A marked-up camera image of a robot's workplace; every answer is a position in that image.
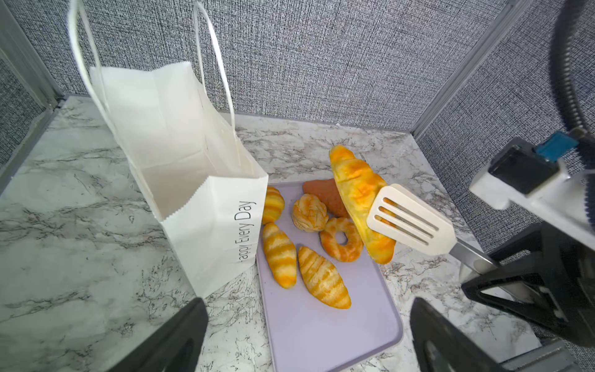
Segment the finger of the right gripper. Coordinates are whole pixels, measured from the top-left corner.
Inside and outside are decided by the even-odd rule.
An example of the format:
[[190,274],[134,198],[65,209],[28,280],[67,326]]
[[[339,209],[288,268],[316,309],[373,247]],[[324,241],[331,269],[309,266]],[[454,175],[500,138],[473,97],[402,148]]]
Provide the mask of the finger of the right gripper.
[[462,284],[468,299],[531,322],[547,330],[565,330],[565,316],[544,288],[522,280],[499,277],[497,271]]
[[487,255],[500,262],[524,250],[531,253],[542,251],[542,226],[543,223],[532,224]]

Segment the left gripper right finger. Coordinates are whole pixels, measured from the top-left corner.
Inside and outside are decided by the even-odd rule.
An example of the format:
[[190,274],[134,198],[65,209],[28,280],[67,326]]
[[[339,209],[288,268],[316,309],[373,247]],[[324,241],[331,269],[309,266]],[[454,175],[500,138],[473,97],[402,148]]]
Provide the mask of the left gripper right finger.
[[504,371],[426,300],[412,305],[410,327],[422,371]]

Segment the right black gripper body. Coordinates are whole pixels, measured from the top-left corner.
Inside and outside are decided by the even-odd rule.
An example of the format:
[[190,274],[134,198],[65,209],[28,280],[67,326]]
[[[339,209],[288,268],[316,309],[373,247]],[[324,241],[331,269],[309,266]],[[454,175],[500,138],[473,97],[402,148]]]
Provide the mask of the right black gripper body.
[[594,251],[550,224],[541,226],[541,276],[553,300],[547,327],[581,347],[594,345]]

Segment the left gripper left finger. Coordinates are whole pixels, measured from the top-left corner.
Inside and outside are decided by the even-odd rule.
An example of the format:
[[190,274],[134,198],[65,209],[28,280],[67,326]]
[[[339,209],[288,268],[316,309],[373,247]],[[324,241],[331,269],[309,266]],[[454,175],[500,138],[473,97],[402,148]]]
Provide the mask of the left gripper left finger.
[[193,299],[111,370],[196,370],[208,321],[204,301]]

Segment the large croissant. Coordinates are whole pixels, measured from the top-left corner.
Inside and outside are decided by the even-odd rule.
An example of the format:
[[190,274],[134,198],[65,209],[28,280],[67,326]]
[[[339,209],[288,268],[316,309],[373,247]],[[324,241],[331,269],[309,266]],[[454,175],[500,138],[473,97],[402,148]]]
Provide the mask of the large croissant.
[[329,159],[339,195],[368,254],[378,264],[390,263],[396,242],[367,226],[373,202],[387,182],[343,145],[333,147]]

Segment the white paper gift bag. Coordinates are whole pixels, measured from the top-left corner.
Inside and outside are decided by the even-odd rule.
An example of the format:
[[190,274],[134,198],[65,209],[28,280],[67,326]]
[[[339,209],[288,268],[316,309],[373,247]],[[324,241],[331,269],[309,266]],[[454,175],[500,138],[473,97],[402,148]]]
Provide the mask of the white paper gift bag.
[[88,94],[127,156],[194,293],[207,297],[255,261],[268,176],[222,116],[202,68],[153,71],[85,65],[80,1],[68,12],[71,50]]

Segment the reddish brown triangular bread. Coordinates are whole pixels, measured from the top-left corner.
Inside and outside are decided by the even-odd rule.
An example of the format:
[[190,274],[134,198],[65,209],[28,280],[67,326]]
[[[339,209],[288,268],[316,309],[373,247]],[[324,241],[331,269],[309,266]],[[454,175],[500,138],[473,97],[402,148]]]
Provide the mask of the reddish brown triangular bread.
[[334,179],[306,181],[302,185],[305,194],[315,195],[324,203],[328,211],[337,217],[350,218]]

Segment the lavender plastic tray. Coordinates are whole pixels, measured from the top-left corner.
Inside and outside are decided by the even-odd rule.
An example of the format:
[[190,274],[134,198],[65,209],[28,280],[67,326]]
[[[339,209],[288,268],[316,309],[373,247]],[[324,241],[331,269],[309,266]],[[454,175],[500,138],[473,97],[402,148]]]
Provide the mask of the lavender plastic tray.
[[275,371],[341,371],[403,338],[401,316],[379,266],[362,252],[351,263],[333,261],[352,300],[332,308],[312,296],[302,279],[291,289],[275,280],[261,248],[257,269]]

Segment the croissant centre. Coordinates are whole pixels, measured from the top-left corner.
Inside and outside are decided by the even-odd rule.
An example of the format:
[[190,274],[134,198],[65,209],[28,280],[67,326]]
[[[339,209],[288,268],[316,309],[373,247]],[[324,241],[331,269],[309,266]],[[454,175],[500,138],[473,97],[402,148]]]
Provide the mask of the croissant centre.
[[312,249],[301,246],[298,254],[299,270],[308,292],[325,305],[349,309],[349,291],[334,264]]

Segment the croissant left middle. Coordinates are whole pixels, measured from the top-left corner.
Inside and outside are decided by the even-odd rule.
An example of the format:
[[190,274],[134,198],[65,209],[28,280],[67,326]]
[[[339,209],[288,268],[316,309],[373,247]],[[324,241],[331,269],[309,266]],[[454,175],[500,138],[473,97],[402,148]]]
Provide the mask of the croissant left middle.
[[263,252],[274,280],[282,288],[293,288],[298,272],[296,247],[275,223],[263,228]]

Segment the small round croissant top left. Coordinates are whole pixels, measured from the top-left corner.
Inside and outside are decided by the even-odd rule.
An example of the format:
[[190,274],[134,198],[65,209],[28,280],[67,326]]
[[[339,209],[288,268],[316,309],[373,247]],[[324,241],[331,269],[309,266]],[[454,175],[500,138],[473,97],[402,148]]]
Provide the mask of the small round croissant top left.
[[281,193],[274,187],[267,187],[267,194],[264,203],[262,224],[265,226],[268,223],[276,222],[285,207],[285,201]]

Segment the round flaky bun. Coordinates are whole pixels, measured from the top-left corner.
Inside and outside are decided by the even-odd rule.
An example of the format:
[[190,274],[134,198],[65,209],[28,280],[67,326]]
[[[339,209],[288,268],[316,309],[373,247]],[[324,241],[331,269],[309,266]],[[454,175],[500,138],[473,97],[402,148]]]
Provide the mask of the round flaky bun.
[[326,205],[313,194],[303,194],[292,208],[294,225],[307,233],[321,232],[328,223]]

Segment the aluminium front rail frame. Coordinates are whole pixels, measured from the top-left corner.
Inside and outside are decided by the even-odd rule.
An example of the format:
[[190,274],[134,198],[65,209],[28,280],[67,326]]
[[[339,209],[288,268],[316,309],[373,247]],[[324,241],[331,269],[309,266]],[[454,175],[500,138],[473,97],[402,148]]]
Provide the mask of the aluminium front rail frame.
[[500,363],[516,372],[582,372],[562,340],[550,339],[543,346]]

